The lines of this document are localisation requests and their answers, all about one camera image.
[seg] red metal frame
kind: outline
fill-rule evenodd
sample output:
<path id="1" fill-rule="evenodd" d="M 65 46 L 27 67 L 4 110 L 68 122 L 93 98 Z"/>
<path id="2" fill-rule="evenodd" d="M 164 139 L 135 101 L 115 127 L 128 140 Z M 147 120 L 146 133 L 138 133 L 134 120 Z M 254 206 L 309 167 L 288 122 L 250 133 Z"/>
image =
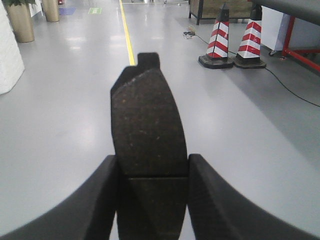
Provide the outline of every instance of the red metal frame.
<path id="1" fill-rule="evenodd" d="M 291 55 L 292 57 L 300 60 L 301 62 L 309 65 L 310 67 L 312 67 L 320 72 L 320 65 L 318 65 L 318 64 L 314 63 L 313 61 L 300 55 L 300 54 L 317 54 L 317 53 L 320 53 L 320 49 L 291 50 L 289 48 L 289 43 L 290 43 L 290 39 L 291 39 L 291 35 L 292 35 L 292 30 L 294 28 L 295 20 L 296 20 L 296 18 L 294 16 L 290 16 L 288 30 L 286 32 L 285 41 L 284 41 L 284 45 L 283 45 L 282 56 L 285 57 L 287 55 Z"/>

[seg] caster wheel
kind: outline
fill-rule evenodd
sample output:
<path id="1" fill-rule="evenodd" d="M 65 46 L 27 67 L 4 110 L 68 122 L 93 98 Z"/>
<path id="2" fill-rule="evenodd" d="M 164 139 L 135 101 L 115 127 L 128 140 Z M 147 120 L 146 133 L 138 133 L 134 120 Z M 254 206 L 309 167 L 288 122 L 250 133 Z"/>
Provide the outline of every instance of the caster wheel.
<path id="1" fill-rule="evenodd" d="M 270 51 L 268 55 L 269 55 L 270 57 L 273 57 L 275 54 L 276 54 L 276 51 Z"/>

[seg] blue floor mat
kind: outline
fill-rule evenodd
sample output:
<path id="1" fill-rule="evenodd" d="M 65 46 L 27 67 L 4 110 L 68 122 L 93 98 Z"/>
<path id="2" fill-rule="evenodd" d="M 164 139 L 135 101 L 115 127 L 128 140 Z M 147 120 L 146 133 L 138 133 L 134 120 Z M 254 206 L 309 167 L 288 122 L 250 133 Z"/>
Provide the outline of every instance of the blue floor mat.
<path id="1" fill-rule="evenodd" d="M 75 7 L 59 7 L 60 15 L 72 15 L 76 11 Z"/>

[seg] electrical cable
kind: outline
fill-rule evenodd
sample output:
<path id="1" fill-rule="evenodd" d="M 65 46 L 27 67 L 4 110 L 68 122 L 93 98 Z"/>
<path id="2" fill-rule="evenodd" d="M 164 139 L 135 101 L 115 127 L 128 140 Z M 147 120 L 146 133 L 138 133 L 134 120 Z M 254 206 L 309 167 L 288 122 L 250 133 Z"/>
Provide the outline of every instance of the electrical cable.
<path id="1" fill-rule="evenodd" d="M 206 42 L 205 40 L 203 40 L 199 35 L 197 35 L 194 31 L 185 31 L 185 32 L 183 32 L 183 36 L 184 36 L 185 39 L 191 39 L 193 36 L 196 36 L 196 37 L 200 38 L 200 39 L 201 39 L 204 43 L 206 43 L 207 45 L 209 44 L 208 42 Z M 235 52 L 233 52 L 233 51 L 228 51 L 228 52 L 229 52 L 229 53 L 232 53 L 232 54 L 234 54 L 234 55 L 237 55 L 237 54 L 236 54 Z M 282 81 L 280 81 L 280 79 L 277 77 L 277 75 L 275 75 L 274 72 L 272 72 L 270 69 L 265 68 L 265 70 L 267 70 L 269 73 L 271 73 L 271 74 L 277 79 L 277 81 L 278 81 L 286 90 L 288 90 L 290 93 L 292 93 L 294 96 L 296 96 L 297 98 L 299 98 L 299 99 L 301 99 L 301 100 L 303 100 L 303 101 L 305 101 L 305 102 L 307 102 L 307 103 L 309 103 L 309 104 L 312 104 L 312 105 L 320 108 L 320 105 L 304 99 L 303 97 L 297 95 L 296 93 L 294 93 L 293 91 L 291 91 L 289 88 L 287 88 L 287 86 L 286 86 Z"/>
<path id="2" fill-rule="evenodd" d="M 280 81 L 280 79 L 279 79 L 270 69 L 265 68 L 265 70 L 267 70 L 269 73 L 271 73 L 271 74 L 278 80 L 278 82 L 279 82 L 285 89 L 287 89 L 290 93 L 292 93 L 294 96 L 296 96 L 297 98 L 299 98 L 299 99 L 301 99 L 301 100 L 303 100 L 303 101 L 305 101 L 305 102 L 307 102 L 307 103 L 309 103 L 309 104 L 312 104 L 312 105 L 320 108 L 320 105 L 304 99 L 303 97 L 297 95 L 296 93 L 294 93 L 293 91 L 291 91 L 289 88 L 287 88 L 286 85 L 284 85 L 283 82 Z"/>

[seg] epoxy floor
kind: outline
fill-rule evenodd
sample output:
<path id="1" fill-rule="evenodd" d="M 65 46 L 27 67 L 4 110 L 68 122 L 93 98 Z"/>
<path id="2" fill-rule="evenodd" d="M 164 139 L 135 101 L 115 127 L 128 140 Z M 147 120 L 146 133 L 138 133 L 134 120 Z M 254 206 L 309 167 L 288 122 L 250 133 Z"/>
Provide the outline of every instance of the epoxy floor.
<path id="1" fill-rule="evenodd" d="M 158 52 L 188 153 L 199 153 L 239 192 L 280 219 L 320 236 L 320 108 L 265 69 L 207 69 L 212 20 L 185 3 L 123 3 L 133 53 Z M 129 65 L 117 0 L 67 0 L 73 15 L 38 14 L 36 40 L 20 43 L 25 72 L 0 95 L 0 236 L 45 213 L 114 154 L 109 91 Z M 101 14 L 88 14 L 90 7 Z M 236 52 L 246 24 L 230 24 Z M 320 77 L 292 59 L 261 58 L 299 96 L 320 104 Z M 192 240 L 186 216 L 181 239 Z M 115 229 L 111 240 L 117 239 Z"/>

